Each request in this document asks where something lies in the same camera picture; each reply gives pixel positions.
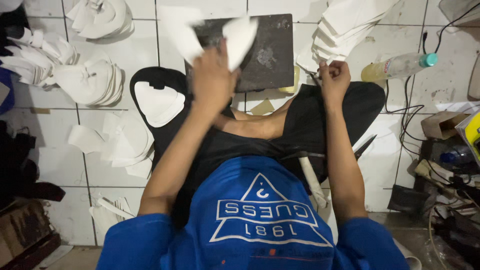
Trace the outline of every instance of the blue t-shirt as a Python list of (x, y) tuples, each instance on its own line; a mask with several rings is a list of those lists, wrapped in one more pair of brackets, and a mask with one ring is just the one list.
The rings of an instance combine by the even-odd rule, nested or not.
[(351, 219), (338, 234), (334, 245), (292, 173), (270, 158), (239, 157), (198, 188), (184, 229), (174, 231), (165, 214), (111, 227), (97, 269), (409, 269), (391, 234), (370, 219)]

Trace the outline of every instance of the black shorts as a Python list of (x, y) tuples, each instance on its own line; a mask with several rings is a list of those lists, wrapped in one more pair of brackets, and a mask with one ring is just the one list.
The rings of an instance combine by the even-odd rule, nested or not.
[[(163, 89), (168, 86), (184, 94), (185, 106), (183, 110), (162, 127), (154, 128), (150, 126), (135, 97), (134, 86), (139, 81), (149, 82), (150, 86), (156, 89)], [(247, 138), (211, 128), (193, 160), (185, 184), (177, 198), (172, 217), (176, 215), (184, 216), (184, 212), (188, 212), (189, 209), (189, 200), (198, 186), (220, 164), (235, 157), (259, 155), (274, 158), (304, 181), (298, 159), (283, 160), (283, 158), (299, 151), (326, 153), (325, 111), (320, 91), (317, 86), (301, 86), (298, 95), (288, 108), (283, 134), (279, 138), (273, 140)], [(130, 92), (137, 109), (155, 139), (155, 156), (152, 166), (154, 168), (187, 117), (193, 96), (188, 93), (184, 74), (161, 67), (148, 67), (139, 70), (130, 81)], [(350, 83), (343, 101), (343, 114), (352, 145), (360, 139), (375, 120), (384, 102), (384, 90), (377, 84)], [(234, 118), (229, 106), (223, 110), (222, 114)], [(326, 160), (313, 157), (309, 157), (309, 159), (319, 181), (324, 181), (327, 176)]]

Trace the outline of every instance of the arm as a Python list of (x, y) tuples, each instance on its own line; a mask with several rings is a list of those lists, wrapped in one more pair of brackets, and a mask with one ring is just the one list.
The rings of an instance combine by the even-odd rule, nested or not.
[(350, 71), (347, 63), (335, 61), (330, 67), (321, 63), (320, 72), (326, 112), (328, 180), (337, 223), (343, 224), (351, 218), (367, 217), (363, 177), (342, 112)]
[(170, 213), (177, 193), (185, 182), (200, 144), (215, 117), (233, 94), (238, 72), (228, 71), (227, 48), (207, 49), (193, 63), (195, 101), (189, 116), (175, 135), (148, 181), (140, 202), (139, 215)]

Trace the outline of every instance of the person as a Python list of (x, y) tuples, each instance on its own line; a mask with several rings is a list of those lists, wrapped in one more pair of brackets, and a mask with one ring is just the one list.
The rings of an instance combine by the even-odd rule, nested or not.
[[(321, 63), (320, 72), (321, 90), (302, 86), (273, 115), (252, 118), (225, 108), (239, 76), (228, 70), (225, 41), (220, 52), (206, 49), (193, 63), (193, 102), (171, 123), (150, 127), (156, 166), (138, 216), (109, 229), (97, 269), (409, 269), (391, 234), (367, 216), (352, 150), (351, 137), (358, 140), (380, 112), (383, 89), (351, 83), (345, 62)], [(142, 80), (187, 89), (184, 75), (157, 67), (138, 72), (131, 89)], [(302, 181), (278, 162), (289, 144), (326, 148), (336, 245)], [(188, 222), (176, 228), (182, 187), (197, 184)]]

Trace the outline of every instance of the hand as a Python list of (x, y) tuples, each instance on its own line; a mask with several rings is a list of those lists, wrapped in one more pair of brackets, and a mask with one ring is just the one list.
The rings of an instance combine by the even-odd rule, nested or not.
[(225, 39), (220, 41), (220, 52), (206, 49), (193, 61), (194, 106), (202, 113), (217, 116), (231, 99), (239, 74), (239, 70), (228, 70)]
[(341, 109), (343, 97), (350, 85), (350, 70), (348, 64), (342, 61), (333, 61), (330, 66), (320, 63), (322, 76), (322, 96), (327, 109)]

